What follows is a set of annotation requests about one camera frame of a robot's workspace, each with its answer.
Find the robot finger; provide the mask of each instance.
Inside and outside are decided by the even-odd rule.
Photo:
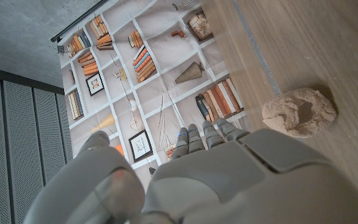
[[[86,140],[78,153],[81,153],[92,147],[106,147],[109,146],[109,144],[109,136],[104,131],[96,131],[88,138],[88,140]]]
[[[189,153],[205,150],[203,140],[200,137],[198,128],[195,124],[189,125]]]
[[[223,136],[228,140],[238,140],[241,137],[246,136],[249,134],[248,131],[244,131],[241,129],[236,128],[233,124],[229,123],[225,119],[219,118],[218,119],[218,127],[221,130]]]
[[[218,132],[215,130],[211,122],[204,121],[203,129],[204,129],[206,145],[208,146],[208,149],[211,149],[212,147],[217,146],[218,144],[224,143],[222,136],[218,134]]]
[[[189,135],[186,128],[181,128],[178,134],[177,147],[172,153],[171,159],[178,159],[179,157],[185,156],[189,153]]]

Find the wall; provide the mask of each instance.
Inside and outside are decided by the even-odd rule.
[[[22,223],[72,157],[64,96],[0,80],[0,223]]]

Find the concrete ceiling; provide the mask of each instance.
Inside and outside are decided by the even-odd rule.
[[[99,0],[0,0],[0,70],[63,88],[50,39]]]

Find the bookshelf wallpaper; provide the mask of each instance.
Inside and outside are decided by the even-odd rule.
[[[97,126],[134,169],[168,162],[165,150],[191,123],[224,117],[246,128],[208,18],[186,2],[109,1],[58,43],[68,52],[60,62],[74,156]],[[83,34],[91,47],[76,43]],[[143,129],[153,154],[135,163],[129,139]]]

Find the book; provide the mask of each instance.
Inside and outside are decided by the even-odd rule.
[[[136,61],[136,59],[139,57],[139,55],[143,52],[143,50],[146,48],[146,46],[145,45],[142,45],[141,47],[140,47],[140,49],[137,51],[137,53],[136,53],[136,55],[135,55],[135,57],[134,57],[134,61]]]
[[[91,64],[89,64],[89,65],[85,65],[83,68],[89,68],[90,66],[93,66],[93,65],[96,65],[96,62],[93,62],[93,63],[91,63]]]
[[[92,20],[92,25],[93,25],[94,30],[97,33],[96,36],[98,37],[98,39],[100,39],[100,37],[102,36],[102,33],[100,33],[100,30],[99,30],[98,26],[95,24],[94,19]]]
[[[239,104],[239,107],[240,107],[240,108],[243,108],[242,103],[241,103],[240,96],[239,96],[238,92],[236,91],[236,89],[234,88],[234,85],[233,85],[233,83],[231,82],[231,79],[230,79],[230,78],[227,78],[226,81],[227,81],[227,84],[229,84],[229,87],[230,87],[231,91],[233,92],[233,95],[234,95],[234,97],[236,98],[237,103]]]
[[[203,99],[201,99],[199,96],[196,96],[196,104],[201,114],[203,115],[204,119],[206,120],[206,116],[209,114],[208,114],[208,110],[206,109],[203,103]]]
[[[78,116],[78,112],[77,112],[77,107],[76,107],[75,102],[74,102],[74,94],[70,93],[69,96],[71,98],[71,102],[73,103],[73,111],[74,111],[75,119],[77,119],[79,116]]]
[[[109,34],[108,34],[108,35],[105,35],[105,36],[102,37],[102,38],[100,38],[100,39],[98,40],[98,44],[102,44],[102,43],[104,43],[104,42],[107,42],[106,40],[111,41],[111,37],[110,37]]]
[[[81,67],[85,67],[95,62],[96,62],[95,59],[87,60],[86,62],[81,63]]]
[[[153,63],[152,60],[149,60],[149,62],[147,62],[147,64],[145,64],[145,65],[143,66],[143,68],[142,68],[139,72],[137,72],[137,76],[138,76],[138,77],[139,77],[139,76],[142,76],[142,72],[143,72],[146,68],[148,68],[150,64],[153,64],[153,65],[154,65],[154,63]]]
[[[147,59],[150,53],[146,52],[146,54],[142,57],[142,59],[135,65],[135,69],[139,68],[140,65]]]
[[[74,54],[77,54],[78,49],[77,49],[77,47],[76,47],[74,42],[71,43],[71,47],[74,49]]]
[[[73,71],[70,69],[68,72],[70,73],[71,82],[74,85],[75,84],[75,79],[74,79]]]
[[[151,59],[152,57],[148,56],[146,60],[144,60],[144,62],[136,69],[136,72],[139,72],[143,68],[143,66],[145,66]]]
[[[73,95],[73,99],[74,99],[74,105],[75,105],[75,110],[77,112],[77,115],[78,117],[81,116],[81,113],[80,113],[80,107],[79,107],[79,104],[78,104],[78,101],[77,101],[77,97],[75,95],[75,92],[71,93]]]
[[[82,109],[80,95],[78,94],[78,91],[75,91],[74,94],[75,94],[75,98],[77,100],[76,102],[78,103],[78,109],[80,110],[80,115],[82,116],[82,115],[84,115],[84,111]]]
[[[112,47],[111,45],[109,46],[101,46],[98,47],[99,50],[114,50],[114,47]]]
[[[207,104],[205,97],[202,94],[199,94],[199,97],[202,97],[203,104],[206,107],[206,109],[208,110],[208,116],[206,117],[207,121],[210,121],[210,122],[215,121],[214,116],[212,115],[211,107]]]
[[[85,38],[83,37],[83,32],[78,35],[78,40],[84,44],[84,49],[88,48],[88,43],[86,43]]]
[[[140,80],[153,66],[155,66],[154,65],[154,63],[153,63],[153,61],[149,61],[148,63],[147,63],[148,65],[146,66],[144,66],[143,68],[142,68],[142,72],[139,72],[138,74],[137,74],[137,79],[138,80]]]
[[[223,80],[222,84],[223,84],[223,86],[224,86],[224,89],[227,91],[227,93],[228,93],[228,95],[229,95],[229,97],[230,97],[231,103],[234,105],[235,111],[236,111],[237,113],[240,113],[241,108],[240,108],[240,106],[239,106],[239,104],[238,104],[238,102],[237,102],[237,100],[236,100],[236,97],[234,97],[234,94],[233,94],[233,92],[231,91],[229,84],[227,83],[226,80]]]
[[[86,76],[88,76],[88,75],[92,75],[93,73],[98,72],[98,71],[99,71],[98,68],[95,68],[95,69],[92,69],[92,70],[84,71],[84,74]]]
[[[69,46],[69,45],[67,45],[67,50],[68,50],[68,56],[69,56],[70,58],[72,58],[73,55],[71,54],[71,49],[70,49],[70,46]]]
[[[132,40],[132,36],[131,36],[131,35],[128,36],[128,41],[129,41],[129,45],[131,46],[131,48],[134,48],[134,47],[135,47],[135,43],[134,43],[134,40]]]
[[[80,60],[80,63],[84,63],[84,62],[89,61],[89,60],[91,60],[91,59],[93,59],[93,55],[92,55],[92,54],[89,55],[89,56],[87,56],[87,57],[84,58],[84,59],[81,59],[81,60]]]
[[[233,105],[232,101],[230,100],[230,96],[227,93],[226,89],[224,88],[223,83],[218,83],[218,87],[222,92],[224,100],[226,101],[227,105],[229,106],[229,109],[226,109],[226,111],[230,110],[229,114],[235,112],[236,109],[234,108],[234,105]]]
[[[97,19],[97,18],[95,18],[95,20],[96,20],[96,22],[95,22],[96,27],[98,28],[98,30],[100,31],[100,33],[102,34],[102,36],[104,36],[104,35],[105,35],[105,33],[104,33],[103,26],[101,26],[101,25],[99,24],[99,21],[98,21],[98,19]]]
[[[97,65],[92,65],[92,66],[86,67],[86,68],[84,68],[84,72],[92,70],[92,69],[95,69],[95,68],[98,68],[98,66]]]
[[[89,56],[89,55],[91,55],[91,54],[92,54],[92,52],[88,52],[88,53],[86,53],[86,54],[84,54],[84,55],[78,57],[78,58],[77,58],[77,61],[80,62],[80,60],[86,58],[87,56]]]
[[[148,72],[146,72],[146,74],[140,80],[138,80],[138,82],[141,83],[142,81],[144,81],[146,78],[151,76],[151,74],[153,74],[154,71],[155,71],[155,65]]]
[[[85,32],[82,32],[82,36],[84,37],[84,40],[86,41],[86,43],[88,44],[88,47],[91,46],[91,42],[90,40],[88,40],[88,37],[86,36]]]
[[[70,104],[70,110],[71,110],[71,114],[73,115],[73,120],[76,120],[76,117],[74,114],[74,109],[73,109],[73,101],[72,101],[70,95],[68,95],[67,98],[68,98],[68,103]]]
[[[103,46],[112,46],[112,42],[110,41],[103,44],[98,44],[96,47],[103,47]]]
[[[78,39],[78,41],[80,42],[82,49],[85,49],[85,44],[84,44],[84,42],[81,40],[81,36],[78,36],[77,39]]]
[[[218,85],[214,86],[214,89],[215,89],[216,93],[218,94],[219,100],[222,102],[224,110],[222,110],[222,108],[221,108],[221,110],[223,112],[223,115],[226,116],[229,113],[231,113],[229,105],[227,104],[226,100],[224,99],[223,93],[222,93],[221,89],[219,88],[219,86]]]
[[[135,38],[135,32],[131,32],[131,39],[132,39],[132,41],[134,43],[134,47],[137,47],[138,43],[137,43],[137,39]]]
[[[203,96],[205,98],[206,103],[209,105],[209,107],[211,108],[211,112],[212,112],[212,117],[214,118],[214,120],[217,120],[219,118],[218,112],[216,111],[215,105],[212,102],[211,97],[209,96],[208,91],[203,93]]]
[[[136,60],[134,61],[134,63],[132,64],[133,66],[136,66],[140,60],[142,60],[142,58],[144,57],[144,55],[146,55],[147,53],[147,49],[145,48],[140,54],[139,56],[136,58]]]
[[[91,27],[91,29],[92,29],[94,35],[96,36],[96,38],[99,39],[100,36],[99,36],[98,32],[96,31],[96,29],[94,28],[94,25],[93,25],[93,22],[92,22],[92,21],[89,22],[89,26]]]
[[[222,103],[221,99],[219,98],[219,95],[216,92],[215,87],[212,87],[210,90],[211,90],[211,93],[212,93],[212,96],[213,96],[213,99],[212,98],[211,99],[215,100],[216,105],[217,105],[217,106],[215,106],[216,111],[219,114],[219,111],[218,111],[218,108],[219,108],[219,110],[222,113],[222,114],[219,114],[219,117],[224,118],[225,115],[227,115],[227,112],[226,112],[226,109],[224,109],[223,103]]]
[[[84,43],[84,45],[85,45],[85,48],[88,48],[88,47],[90,47],[90,46],[88,45],[87,41],[85,40],[84,35],[85,35],[85,33],[84,33],[84,32],[80,33],[80,36],[79,36],[79,38],[78,38],[78,39],[81,39],[81,40],[82,40],[82,42],[83,42],[83,43]]]
[[[139,34],[139,32],[137,30],[135,31],[135,38],[137,40],[137,47],[142,46],[143,45],[143,40],[140,37],[140,34]]]
[[[82,50],[82,45],[81,45],[80,41],[78,40],[77,35],[74,35],[74,42],[78,46],[78,50]]]

